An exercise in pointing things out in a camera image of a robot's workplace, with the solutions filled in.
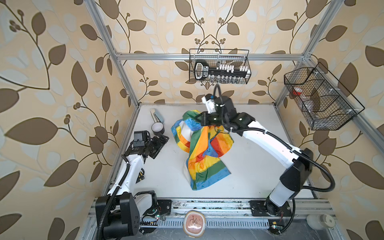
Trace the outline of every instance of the leaf patterned wallpaper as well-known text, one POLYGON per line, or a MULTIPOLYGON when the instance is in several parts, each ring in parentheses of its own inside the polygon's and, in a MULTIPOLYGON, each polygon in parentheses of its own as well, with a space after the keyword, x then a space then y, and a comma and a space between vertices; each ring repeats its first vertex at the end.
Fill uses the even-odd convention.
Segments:
MULTIPOLYGON (((346 0, 312 57, 329 68, 366 107, 361 113, 384 134, 384 2, 346 0)), ((338 131, 310 131, 292 96, 280 106, 297 146, 334 176, 336 188, 320 193, 330 200, 344 234, 351 240, 384 239, 384 157, 349 122, 338 131)), ((315 169, 317 187, 329 182, 315 169)))
POLYGON ((122 53, 182 48, 302 53, 327 0, 96 0, 122 53))
POLYGON ((1 239, 75 239, 106 183, 133 107, 95 29, 77 0, 0 0, 1 239))
MULTIPOLYGON (((200 103, 213 92, 214 83, 189 81, 189 64, 181 61, 123 62, 137 98, 142 103, 200 103)), ((222 93, 234 103, 273 103, 284 86, 283 75, 292 61, 250 61, 248 84, 222 84, 222 93)))

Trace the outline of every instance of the colorful fabric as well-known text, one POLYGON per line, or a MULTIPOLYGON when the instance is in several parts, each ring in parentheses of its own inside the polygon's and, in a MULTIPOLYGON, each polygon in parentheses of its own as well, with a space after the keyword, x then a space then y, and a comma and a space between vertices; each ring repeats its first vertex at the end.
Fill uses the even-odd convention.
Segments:
POLYGON ((233 144, 229 134, 223 134, 223 126, 202 127, 194 117, 197 110, 184 113, 171 128, 177 145, 189 153, 186 165, 191 176, 191 188, 200 190, 228 176, 230 171, 219 157, 233 144))

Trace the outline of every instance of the wire basket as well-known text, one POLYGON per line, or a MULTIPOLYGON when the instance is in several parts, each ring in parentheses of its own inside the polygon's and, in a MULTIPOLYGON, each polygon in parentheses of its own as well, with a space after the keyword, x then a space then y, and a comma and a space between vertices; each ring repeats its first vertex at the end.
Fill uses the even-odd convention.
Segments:
POLYGON ((365 107, 324 65, 319 64, 315 68, 299 68, 285 74, 284 84, 311 130, 338 130, 365 107), (326 73, 337 80, 337 87, 324 77, 326 73))
POLYGON ((252 74, 248 53, 237 49, 190 49, 189 83, 247 84, 252 74))

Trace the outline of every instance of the rainbow striped cloth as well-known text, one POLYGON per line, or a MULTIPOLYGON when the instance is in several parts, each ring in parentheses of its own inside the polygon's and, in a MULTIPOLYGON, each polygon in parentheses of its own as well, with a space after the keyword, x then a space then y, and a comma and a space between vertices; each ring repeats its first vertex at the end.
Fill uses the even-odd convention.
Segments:
POLYGON ((177 145, 189 153, 186 165, 193 190, 209 187, 231 174, 219 157, 233 144, 229 134, 219 134, 223 126, 216 126, 217 131, 214 126, 202 127, 194 120, 198 114, 197 110, 187 111, 171 128, 177 145))

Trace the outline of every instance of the black wire mesh basket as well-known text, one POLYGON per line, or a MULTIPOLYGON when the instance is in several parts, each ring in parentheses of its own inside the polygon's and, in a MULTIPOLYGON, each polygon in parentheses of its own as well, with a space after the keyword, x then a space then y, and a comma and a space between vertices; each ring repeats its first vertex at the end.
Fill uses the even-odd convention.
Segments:
POLYGON ((251 77, 249 50, 189 50, 189 83, 247 84, 251 77))
POLYGON ((284 84, 311 130, 338 130, 365 109, 321 63, 285 74, 284 84), (327 80, 327 73, 337 80, 337 86, 327 80))

